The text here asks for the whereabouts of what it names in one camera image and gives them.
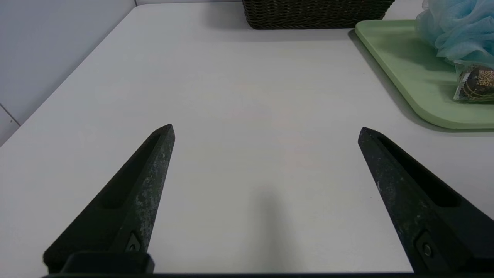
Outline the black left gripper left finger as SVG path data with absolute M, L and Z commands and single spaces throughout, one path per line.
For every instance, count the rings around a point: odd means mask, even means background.
M 171 124 L 147 137 L 44 252 L 49 273 L 153 273 L 147 250 L 174 142 Z

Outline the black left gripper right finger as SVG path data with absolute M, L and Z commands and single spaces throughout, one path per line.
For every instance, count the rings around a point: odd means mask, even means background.
M 415 273 L 493 273 L 489 216 L 384 134 L 358 144 Z

